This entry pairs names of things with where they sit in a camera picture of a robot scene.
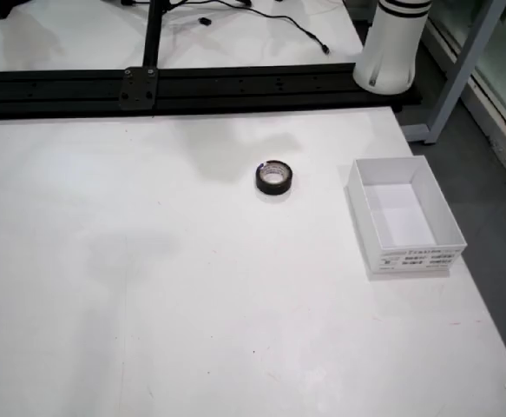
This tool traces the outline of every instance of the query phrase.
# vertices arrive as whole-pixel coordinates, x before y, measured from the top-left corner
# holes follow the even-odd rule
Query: white table
[[[119,0],[32,0],[0,21],[0,70],[111,70],[142,64],[148,6]],[[341,0],[253,0],[290,23],[224,5],[180,7],[164,17],[158,66],[196,68],[354,62],[362,50]],[[208,17],[213,23],[198,23]]]
[[[463,261],[366,272],[352,159],[410,154],[388,109],[0,122],[0,416],[506,415]]]

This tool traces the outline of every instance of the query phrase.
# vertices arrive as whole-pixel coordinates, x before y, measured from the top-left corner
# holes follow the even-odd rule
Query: white cardboard box
[[[467,246],[423,156],[358,159],[347,188],[374,273],[444,270]]]

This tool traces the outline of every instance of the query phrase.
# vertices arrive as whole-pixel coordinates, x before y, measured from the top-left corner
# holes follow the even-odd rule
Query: black cable
[[[238,0],[238,1],[241,1],[244,4],[251,4],[252,5],[252,3],[250,2],[250,0],[245,0],[245,1]],[[134,4],[149,4],[149,3],[150,2],[134,1]],[[260,16],[263,16],[263,17],[267,17],[269,19],[284,19],[284,20],[287,20],[288,22],[292,23],[297,29],[299,29],[301,32],[303,32],[305,35],[307,35],[308,37],[310,37],[314,42],[316,42],[318,45],[320,45],[320,48],[322,49],[322,52],[324,52],[326,55],[330,54],[330,48],[328,48],[328,46],[326,44],[322,43],[322,41],[320,41],[320,39],[318,39],[318,37],[316,35],[314,35],[309,30],[306,30],[305,28],[303,28],[300,24],[297,23],[297,21],[295,21],[295,19],[293,19],[292,17],[286,16],[286,15],[267,15],[266,13],[263,13],[263,12],[258,11],[256,9],[253,9],[251,7],[248,7],[248,6],[247,7],[246,6],[236,6],[234,4],[226,3],[223,0],[202,0],[202,1],[199,1],[199,2],[197,2],[197,1],[188,1],[188,0],[180,0],[178,3],[172,4],[169,7],[168,10],[173,10],[173,9],[175,9],[177,7],[180,7],[180,6],[183,6],[183,5],[189,5],[189,4],[208,4],[208,3],[221,3],[221,4],[224,4],[227,7],[230,7],[232,9],[251,11],[252,13],[256,13],[257,15],[260,15]]]

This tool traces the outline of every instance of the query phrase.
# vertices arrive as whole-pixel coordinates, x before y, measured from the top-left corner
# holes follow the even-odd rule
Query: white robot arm
[[[431,0],[379,0],[353,78],[372,93],[400,94],[415,78],[415,57]]]

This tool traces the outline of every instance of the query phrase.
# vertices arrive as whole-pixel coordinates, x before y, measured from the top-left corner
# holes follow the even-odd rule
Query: roll of tape
[[[282,161],[266,161],[256,169],[256,187],[264,194],[281,195],[290,187],[293,171]]]

